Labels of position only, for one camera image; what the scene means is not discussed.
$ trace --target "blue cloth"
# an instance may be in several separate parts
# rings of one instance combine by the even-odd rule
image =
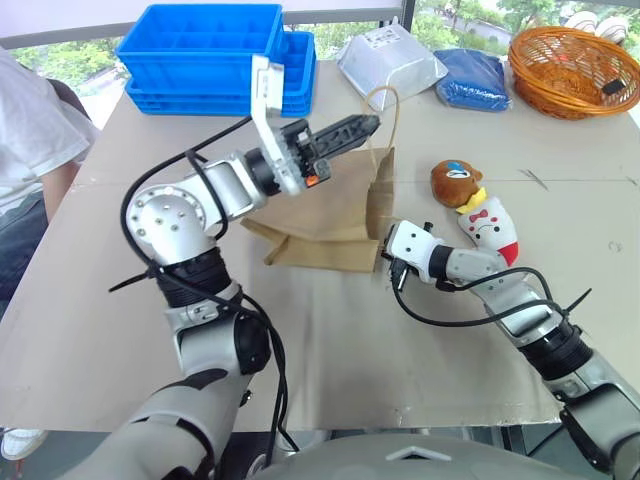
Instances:
[[[47,229],[42,192],[0,216],[0,319]]]
[[[509,106],[500,60],[477,50],[455,48],[434,55],[449,70],[436,85],[438,97],[454,107],[500,112]]]

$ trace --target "blue plastic crate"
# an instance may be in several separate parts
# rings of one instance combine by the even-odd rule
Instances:
[[[116,49],[141,88],[249,86],[251,56],[286,51],[280,5],[151,5]]]
[[[311,111],[315,86],[316,56],[313,34],[285,33],[287,50],[282,55],[284,70],[283,117],[304,117]],[[168,115],[248,115],[250,87],[192,89],[140,88],[136,79],[126,91],[144,113]]]

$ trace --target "red bow tie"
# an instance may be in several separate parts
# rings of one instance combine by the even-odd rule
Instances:
[[[481,210],[480,213],[476,215],[470,215],[469,220],[471,220],[471,223],[474,223],[477,219],[488,217],[488,216],[489,216],[489,212],[487,212],[486,210]]]

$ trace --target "wicker basket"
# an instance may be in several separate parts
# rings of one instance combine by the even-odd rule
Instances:
[[[516,92],[557,118],[622,113],[640,100],[640,65],[591,33],[563,27],[526,30],[512,41],[509,61]]]

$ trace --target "white shirt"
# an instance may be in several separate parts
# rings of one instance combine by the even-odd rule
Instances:
[[[84,160],[98,133],[46,79],[0,48],[0,215],[42,190],[42,175]]]

